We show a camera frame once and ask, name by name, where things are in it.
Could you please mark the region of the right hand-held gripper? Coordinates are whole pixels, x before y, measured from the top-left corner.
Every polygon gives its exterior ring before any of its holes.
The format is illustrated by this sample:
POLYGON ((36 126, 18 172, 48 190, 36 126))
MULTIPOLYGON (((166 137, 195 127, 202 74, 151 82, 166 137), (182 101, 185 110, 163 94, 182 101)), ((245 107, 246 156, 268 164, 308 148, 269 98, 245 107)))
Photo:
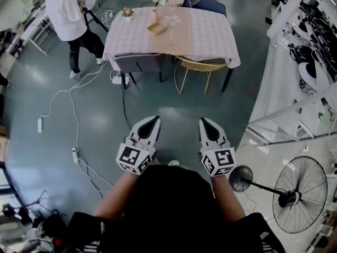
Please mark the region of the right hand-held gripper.
POLYGON ((208 118, 199 120, 201 147, 201 164, 210 177, 229 177, 236 167, 233 147, 227 141, 224 129, 208 118))

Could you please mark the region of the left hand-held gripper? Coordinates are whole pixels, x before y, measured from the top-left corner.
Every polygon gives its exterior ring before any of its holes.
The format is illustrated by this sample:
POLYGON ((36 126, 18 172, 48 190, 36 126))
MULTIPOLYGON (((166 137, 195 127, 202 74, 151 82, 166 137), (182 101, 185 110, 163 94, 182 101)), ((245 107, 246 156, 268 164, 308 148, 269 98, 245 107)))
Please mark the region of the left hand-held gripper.
POLYGON ((161 129, 161 118, 150 116, 136 123, 130 135, 121 143, 116 163, 121 169, 142 174, 152 163, 155 154, 154 144, 158 140, 161 129))

